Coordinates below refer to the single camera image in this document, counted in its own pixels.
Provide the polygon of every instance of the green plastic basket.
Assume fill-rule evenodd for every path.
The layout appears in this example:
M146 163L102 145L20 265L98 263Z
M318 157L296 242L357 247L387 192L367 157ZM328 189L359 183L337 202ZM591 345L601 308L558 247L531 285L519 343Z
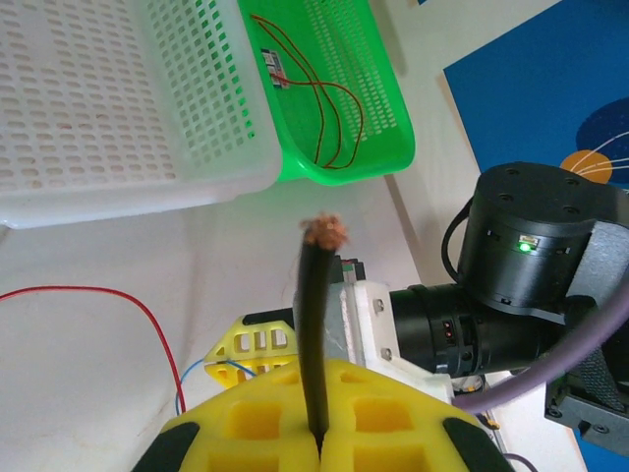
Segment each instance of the green plastic basket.
M257 65L282 146L280 181L307 177L324 185L342 185L390 174L411 164L415 154L413 128L368 0L239 0L239 4L254 52L259 51ZM288 79L304 82L307 77L251 15L281 27L322 81L347 87L361 101L365 129L356 158L347 168L323 168L336 152L338 127L322 93L325 134L319 163L314 164L321 120L313 88L278 88L273 84L262 50L277 53ZM281 34L274 32L288 46ZM334 166L342 167L352 156L360 113L346 92L330 87L326 90L341 116L342 151Z

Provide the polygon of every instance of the black cable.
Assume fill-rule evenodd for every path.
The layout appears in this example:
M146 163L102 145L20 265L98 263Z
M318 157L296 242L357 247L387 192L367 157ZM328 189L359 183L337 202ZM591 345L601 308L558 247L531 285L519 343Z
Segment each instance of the black cable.
M513 454L511 452L505 452L502 455L507 460L516 460L516 461L526 465L531 472L539 472L538 469L536 468L536 466L533 465L533 463L529 459L527 459L526 457L521 456L520 454Z
M459 274L452 265L450 261L450 256L448 255L448 246L450 245L450 238L452 234L454 234L454 230L461 224L466 218L470 215L470 208L472 207L472 199L469 199L468 202L463 206L461 211L454 217L448 228L443 233L443 240L441 241L441 262L443 263L443 267L445 268L448 275L452 277L452 280L455 282L459 281Z
M307 223L295 296L299 363L306 399L308 426L319 454L329 427L323 319L336 250L346 241L345 228L336 216L322 215Z

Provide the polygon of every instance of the brown wire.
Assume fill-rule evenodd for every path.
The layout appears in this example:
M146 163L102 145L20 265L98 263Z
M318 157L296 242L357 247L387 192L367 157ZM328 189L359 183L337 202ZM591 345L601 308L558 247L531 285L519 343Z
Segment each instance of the brown wire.
M295 44L295 42L293 42L293 40L289 37L288 33L286 33L286 31L284 31L284 29L282 29L280 26L278 26L277 24L275 24L274 22L267 20L266 18L263 18L259 15L251 15L251 17L257 21L257 24L263 28L266 33L268 35L270 35L275 42L277 42L280 47L282 49L284 49L284 51L286 52L286 54L288 54L288 56L299 66L299 68L304 72L304 74L306 74L306 77L308 78L309 82L320 82L320 78L318 76L318 74L316 73L315 68L313 67L313 65L311 64L311 62L306 58L306 56L304 55L304 53L302 53L302 51L299 49L299 47L297 47L297 45ZM304 63L311 69L313 76L314 76L314 80L313 78L310 76L310 74L305 70L305 68L302 66L302 64L299 62L299 60L291 53L291 51L288 50L288 48L279 40L279 38L273 34L271 31L268 30L268 28L266 28L262 23L267 24L273 28L275 28L280 34L282 34L282 36L284 36L284 38L288 41L288 43L291 45L291 47L293 47L293 49L295 49L295 51L297 52L297 54L302 58L302 60L304 61ZM319 108L319 112L321 114L321 132L319 134L319 143L317 145L317 154L314 160L314 163L318 163L318 158L319 158L319 152L320 152L320 146L322 145L322 141L323 141L323 132L324 132L324 123L325 123L325 114L323 111L323 104L320 101L320 97L316 91L316 86L313 86L313 90L314 90L314 94L316 96L316 102L318 104L318 108ZM334 101L332 100L332 98L330 97L330 95L327 93L327 91L325 90L325 88L323 86L321 86L321 91L323 92L323 95L325 96L325 98L327 99L328 103L330 104L330 106L332 107L332 111L334 112L334 115L336 117L336 123L337 123L337 131L338 131L338 142L337 142L337 147L336 147L336 152L334 153L334 156L330 159L329 162L327 162L327 164L325 164L323 166L323 168L333 168L330 167L331 164L336 161L336 159L338 158L338 156L341 154L341 150L342 150L342 140L343 140L343 129L341 126L341 116L338 112L338 108L336 107L336 105L334 104Z
M286 84L291 84L293 86L320 86L320 87L335 87L337 89L341 89L343 91L345 91L347 94L349 94L354 101L356 102L358 109L361 113L361 126L359 127L358 130L358 136L356 137L356 144L354 145L354 151L352 152L352 158L350 159L350 161L345 164L342 165L340 167L332 167L329 164L326 164L323 166L324 169L334 169L334 170L340 170L340 169L346 169L347 167L349 167L350 165L352 165L354 163L354 160L356 160L356 154L358 153L358 147L361 143L361 137L363 136L363 130L365 129L365 110L363 109L363 104L361 103L361 101L358 99L358 97L351 91L349 90L347 87L341 86L340 84L336 84L334 82L298 82L298 81L291 81L290 79L287 79L285 77L282 76L278 76L277 74L271 74L271 77L273 77L274 79L280 81L280 82L285 82Z
M255 15L252 15L252 17L254 19L257 20L257 17ZM288 50L288 48L279 40L279 38L273 34L273 32L267 28L264 23L262 21L257 21L257 24L266 31L266 33L271 36L273 39L275 39L275 42L277 42L277 44L279 44L281 46L282 49L284 49L284 51L286 52L286 54L288 54L288 56L293 59L293 61L295 62L295 64L297 64L299 66L299 68L302 70L302 72L304 72L304 74L306 74L306 77L308 78L308 80L310 82L313 81L313 78L311 77L311 75L308 73L308 71L306 70L306 68L297 60L297 58L293 55L293 53L291 51ZM319 115L321 117L321 130L319 131L318 134L318 140L316 142L316 154L314 155L314 163L317 164L318 163L318 159L319 156L321 154L321 146L323 145L323 136L325 134L325 112L323 111L323 103L321 102L321 98L318 95L318 91L316 89L316 86L313 86L313 91L314 91L314 96L316 97L316 104L318 105L318 112Z

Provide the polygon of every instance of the yellow plastic holder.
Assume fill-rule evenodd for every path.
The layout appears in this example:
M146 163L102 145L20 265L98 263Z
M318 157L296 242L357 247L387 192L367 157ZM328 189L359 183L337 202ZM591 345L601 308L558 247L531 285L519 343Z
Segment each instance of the yellow plastic holder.
M281 320L244 324L238 318L203 358L205 371L225 388L247 380L244 371L225 361L264 374L297 360L295 331Z
M327 361L325 376L320 460L292 363L169 421L134 472L512 470L473 416L343 361Z

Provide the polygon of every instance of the orange circle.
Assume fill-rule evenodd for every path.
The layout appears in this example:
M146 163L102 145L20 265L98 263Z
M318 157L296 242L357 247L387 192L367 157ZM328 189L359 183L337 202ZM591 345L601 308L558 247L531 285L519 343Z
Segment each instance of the orange circle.
M609 182L613 172L612 164L606 155L587 149L573 152L561 162L560 167L598 184Z

